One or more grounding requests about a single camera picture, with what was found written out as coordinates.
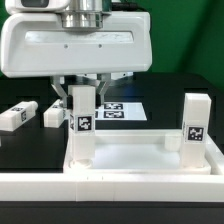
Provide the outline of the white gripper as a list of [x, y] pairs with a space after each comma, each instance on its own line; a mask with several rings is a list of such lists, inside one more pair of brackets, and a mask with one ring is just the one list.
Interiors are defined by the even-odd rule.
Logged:
[[0, 67], [8, 77], [53, 76], [59, 105], [73, 108], [61, 86], [66, 75], [98, 74], [96, 106], [116, 72], [152, 64], [150, 14], [111, 0], [5, 0]]

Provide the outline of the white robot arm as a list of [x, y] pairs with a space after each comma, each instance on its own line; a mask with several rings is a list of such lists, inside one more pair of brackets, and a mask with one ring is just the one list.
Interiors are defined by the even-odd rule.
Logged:
[[9, 18], [1, 31], [0, 68], [8, 77], [95, 74], [96, 104], [113, 73], [146, 71], [152, 64], [150, 14], [115, 0], [5, 0]]

